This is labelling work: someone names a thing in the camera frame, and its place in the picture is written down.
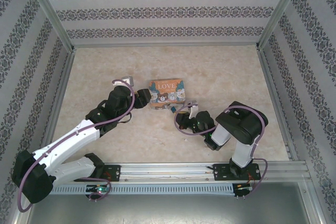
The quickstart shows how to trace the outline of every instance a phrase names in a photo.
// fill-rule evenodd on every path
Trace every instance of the gray floor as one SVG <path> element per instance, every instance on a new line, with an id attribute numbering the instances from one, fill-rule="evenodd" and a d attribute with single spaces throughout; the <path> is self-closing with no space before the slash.
<path id="1" fill-rule="evenodd" d="M 295 183 L 263 183 L 250 198 L 228 196 L 48 196 L 36 204 L 30 224 L 245 224 L 309 223 Z"/>

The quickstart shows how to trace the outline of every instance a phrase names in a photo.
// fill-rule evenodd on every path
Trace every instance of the striped wall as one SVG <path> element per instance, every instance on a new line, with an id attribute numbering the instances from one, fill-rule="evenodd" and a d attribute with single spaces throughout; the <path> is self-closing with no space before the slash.
<path id="1" fill-rule="evenodd" d="M 336 0 L 291 0 L 264 53 L 297 154 L 336 223 Z"/>
<path id="2" fill-rule="evenodd" d="M 50 0 L 77 45 L 257 42 L 279 0 Z"/>
<path id="3" fill-rule="evenodd" d="M 0 0 L 0 223 L 16 155 L 40 148 L 68 53 L 37 0 Z"/>

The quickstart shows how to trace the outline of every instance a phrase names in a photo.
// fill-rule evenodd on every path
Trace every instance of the aluminum frame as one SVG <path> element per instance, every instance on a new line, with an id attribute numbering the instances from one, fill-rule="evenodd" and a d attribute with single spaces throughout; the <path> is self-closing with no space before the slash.
<path id="1" fill-rule="evenodd" d="M 259 164 L 260 172 L 265 170 L 265 164 Z M 180 185 L 213 185 L 213 184 L 229 184 L 230 181 L 215 181 L 213 170 L 207 168 L 213 166 L 214 163 L 121 163 L 120 181 L 113 182 L 113 185 L 130 185 L 137 188 L 143 185 L 158 185 L 171 186 L 173 184 Z M 218 162 L 218 164 L 228 164 L 228 162 Z M 309 221 L 311 224 L 326 223 L 321 206 L 317 199 L 315 188 L 313 186 L 310 173 L 305 161 L 281 161 L 268 162 L 268 171 L 264 180 L 261 183 L 283 183 L 295 182 L 298 183 L 302 201 L 304 203 Z M 78 186 L 92 184 L 92 182 L 73 182 L 66 186 Z M 78 193 L 63 193 L 63 194 L 84 194 L 83 190 L 78 190 Z M 14 214 L 12 215 L 11 224 L 27 223 L 30 211 L 21 213 L 16 205 Z"/>

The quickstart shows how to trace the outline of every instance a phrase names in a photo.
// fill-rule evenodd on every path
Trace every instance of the metal frame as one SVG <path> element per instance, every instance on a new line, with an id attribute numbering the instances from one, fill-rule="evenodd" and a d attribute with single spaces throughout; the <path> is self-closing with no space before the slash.
<path id="1" fill-rule="evenodd" d="M 118 43 L 118 44 L 78 44 L 75 48 L 97 48 L 97 47 L 199 47 L 199 46 L 248 46 L 255 42 L 153 42 L 153 43 Z"/>
<path id="2" fill-rule="evenodd" d="M 50 23 L 52 24 L 59 38 L 61 39 L 63 45 L 69 52 L 73 49 L 73 44 L 71 43 L 70 37 L 64 29 L 61 20 L 57 16 L 55 9 L 53 8 L 49 0 L 38 0 L 38 2 L 45 12 L 47 18 L 50 20 Z"/>
<path id="3" fill-rule="evenodd" d="M 258 48 L 263 48 L 265 44 L 267 43 L 267 40 L 271 36 L 275 26 L 279 22 L 279 19 L 283 15 L 283 12 L 285 11 L 288 3 L 290 0 L 280 0 L 277 4 L 277 7 L 275 8 L 274 12 L 272 13 L 264 31 L 261 34 L 261 37 L 257 43 Z"/>
<path id="4" fill-rule="evenodd" d="M 257 162 L 263 173 L 265 164 Z M 207 168 L 214 163 L 122 163 L 120 181 L 113 182 L 113 194 L 211 194 L 232 195 L 230 181 L 214 181 L 214 173 Z M 305 161 L 269 162 L 267 174 L 262 183 L 298 183 L 302 201 L 311 224 L 326 223 L 321 206 Z M 53 189 L 54 195 L 86 194 L 85 186 L 93 182 L 73 182 Z M 163 190 L 164 188 L 183 188 L 183 191 Z M 29 212 L 22 214 L 16 209 L 11 224 L 27 223 Z"/>
<path id="5" fill-rule="evenodd" d="M 285 116 L 283 115 L 283 112 L 280 109 L 281 108 L 280 100 L 279 100 L 276 88 L 274 86 L 274 83 L 272 81 L 271 73 L 270 73 L 269 68 L 266 64 L 266 58 L 265 58 L 264 52 L 262 50 L 259 50 L 258 47 L 256 47 L 256 48 L 257 48 L 257 53 L 258 53 L 260 65 L 261 65 L 262 71 L 264 73 L 264 78 L 265 78 L 265 81 L 266 81 L 266 85 L 267 85 L 267 88 L 268 88 L 268 91 L 269 91 L 269 95 L 271 97 L 271 101 L 272 101 L 273 108 L 274 108 L 274 111 L 275 111 L 275 115 L 276 115 L 277 120 L 278 120 L 278 124 L 279 124 L 279 127 L 280 127 L 280 132 L 281 132 L 282 138 L 283 138 L 285 144 L 288 145 L 291 159 L 294 160 L 294 161 L 299 160 L 298 156 L 297 156 L 297 153 L 295 151 L 293 140 L 292 140 L 292 138 L 290 137 L 290 134 L 289 134 L 289 130 L 288 130 L 288 126 L 287 126 Z"/>

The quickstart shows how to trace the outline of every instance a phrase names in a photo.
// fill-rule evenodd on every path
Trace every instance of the black mounting bracket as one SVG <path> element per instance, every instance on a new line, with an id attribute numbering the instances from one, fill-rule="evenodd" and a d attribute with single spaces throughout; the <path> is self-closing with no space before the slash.
<path id="1" fill-rule="evenodd" d="M 120 165 L 104 165 L 103 173 L 100 178 L 111 182 L 118 182 L 120 178 Z"/>
<path id="2" fill-rule="evenodd" d="M 251 184 L 233 184 L 233 192 L 235 196 L 237 197 L 244 197 L 248 195 L 251 191 L 249 190 L 251 188 Z"/>
<path id="3" fill-rule="evenodd" d="M 214 164 L 213 165 L 214 170 L 214 178 L 215 181 L 237 181 L 237 180 L 249 180 L 248 174 L 255 179 L 260 180 L 260 170 L 258 164 L 250 164 L 248 169 L 241 174 L 239 177 L 236 177 L 231 171 L 230 171 L 230 165 L 229 164 Z"/>

